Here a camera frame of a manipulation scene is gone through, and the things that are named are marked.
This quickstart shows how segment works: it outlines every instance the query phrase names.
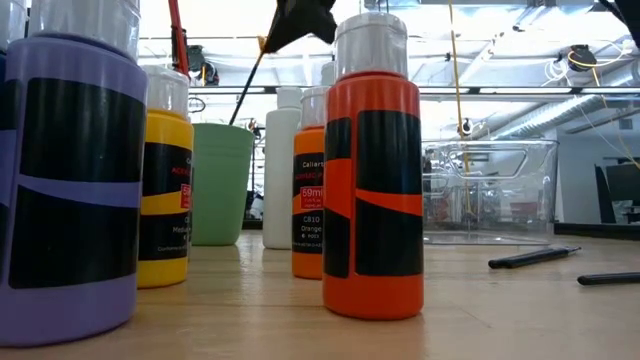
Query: white bottle cap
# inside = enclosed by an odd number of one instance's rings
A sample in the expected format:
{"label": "white bottle cap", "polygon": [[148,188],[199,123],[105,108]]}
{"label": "white bottle cap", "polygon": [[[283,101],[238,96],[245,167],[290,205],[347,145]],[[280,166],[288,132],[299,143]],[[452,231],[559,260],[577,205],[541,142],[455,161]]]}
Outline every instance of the white bottle cap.
{"label": "white bottle cap", "polygon": [[10,42],[24,37],[26,6],[26,0],[0,0],[0,51],[6,52]]}
{"label": "white bottle cap", "polygon": [[327,123],[327,90],[328,86],[316,86],[302,92],[302,129],[310,126],[324,127]]}
{"label": "white bottle cap", "polygon": [[336,63],[331,61],[322,65],[322,86],[332,86],[336,83]]}
{"label": "white bottle cap", "polygon": [[396,16],[370,12],[345,20],[336,32],[336,81],[359,72],[407,77],[407,27]]}
{"label": "white bottle cap", "polygon": [[149,76],[147,109],[171,111],[189,121],[189,78],[159,65],[142,69]]}
{"label": "white bottle cap", "polygon": [[297,87],[281,87],[276,90],[278,94],[278,109],[282,108],[302,108],[300,99],[302,98],[302,90]]}
{"label": "white bottle cap", "polygon": [[38,0],[31,8],[29,36],[82,36],[113,46],[134,60],[139,32],[139,0]]}

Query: table surface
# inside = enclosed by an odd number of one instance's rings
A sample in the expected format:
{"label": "table surface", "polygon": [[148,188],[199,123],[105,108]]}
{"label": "table surface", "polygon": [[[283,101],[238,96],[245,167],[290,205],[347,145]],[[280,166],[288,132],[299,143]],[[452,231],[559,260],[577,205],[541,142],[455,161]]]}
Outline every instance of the table surface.
{"label": "table surface", "polygon": [[321,282],[295,279],[260,232],[194,248],[187,282],[139,292],[135,317],[70,344],[0,350],[2,360],[640,359],[640,285],[584,288],[587,273],[640,271],[640,242],[555,238],[584,250],[517,270],[487,260],[532,247],[426,246],[425,306],[395,322],[343,318]]}

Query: green cup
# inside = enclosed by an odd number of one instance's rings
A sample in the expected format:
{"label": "green cup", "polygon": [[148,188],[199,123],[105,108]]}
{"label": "green cup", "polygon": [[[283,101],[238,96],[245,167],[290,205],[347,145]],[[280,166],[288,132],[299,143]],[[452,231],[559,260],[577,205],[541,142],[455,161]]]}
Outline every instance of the green cup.
{"label": "green cup", "polygon": [[233,245],[242,230],[253,133],[220,124],[193,127],[192,244]]}

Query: pen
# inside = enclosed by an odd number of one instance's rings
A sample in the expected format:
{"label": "pen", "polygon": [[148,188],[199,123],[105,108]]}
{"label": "pen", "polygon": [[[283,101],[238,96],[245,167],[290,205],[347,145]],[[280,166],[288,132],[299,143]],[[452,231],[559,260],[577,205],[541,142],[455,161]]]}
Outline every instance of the pen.
{"label": "pen", "polygon": [[521,266],[537,264],[544,261],[565,258],[582,248],[556,248],[534,251],[527,254],[506,257],[502,259],[490,260],[489,267],[492,269],[514,269]]}
{"label": "pen", "polygon": [[610,285],[640,283],[640,272],[619,274],[582,275],[578,278],[580,285]]}

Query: white plastic bottle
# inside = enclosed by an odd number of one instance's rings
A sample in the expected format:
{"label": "white plastic bottle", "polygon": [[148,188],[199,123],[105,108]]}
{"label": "white plastic bottle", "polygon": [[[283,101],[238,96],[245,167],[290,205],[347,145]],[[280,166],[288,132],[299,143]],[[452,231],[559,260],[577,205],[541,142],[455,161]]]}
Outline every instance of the white plastic bottle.
{"label": "white plastic bottle", "polygon": [[278,109],[267,113],[262,243],[291,249],[293,138],[302,116],[299,88],[278,89]]}
{"label": "white plastic bottle", "polygon": [[322,65],[322,86],[333,86],[336,83],[336,63],[335,61],[329,61]]}

